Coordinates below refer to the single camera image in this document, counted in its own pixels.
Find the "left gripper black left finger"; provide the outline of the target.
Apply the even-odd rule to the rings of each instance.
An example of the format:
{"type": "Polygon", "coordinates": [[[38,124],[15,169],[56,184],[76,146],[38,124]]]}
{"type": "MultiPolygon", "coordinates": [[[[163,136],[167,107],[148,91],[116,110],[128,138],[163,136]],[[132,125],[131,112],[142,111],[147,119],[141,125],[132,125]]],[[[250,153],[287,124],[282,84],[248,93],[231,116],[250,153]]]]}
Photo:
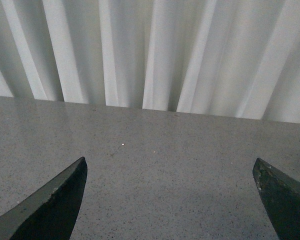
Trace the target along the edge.
{"type": "Polygon", "coordinates": [[[0,216],[0,240],[68,240],[82,204],[88,175],[79,158],[0,216]]]}

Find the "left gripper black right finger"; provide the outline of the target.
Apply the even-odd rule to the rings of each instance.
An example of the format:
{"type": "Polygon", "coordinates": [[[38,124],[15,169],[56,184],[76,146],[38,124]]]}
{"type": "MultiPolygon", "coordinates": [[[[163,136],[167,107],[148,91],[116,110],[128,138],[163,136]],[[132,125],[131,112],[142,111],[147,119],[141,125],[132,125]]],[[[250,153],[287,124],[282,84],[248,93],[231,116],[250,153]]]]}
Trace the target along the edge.
{"type": "Polygon", "coordinates": [[[300,182],[257,158],[253,178],[269,217],[281,240],[300,240],[300,182]]]}

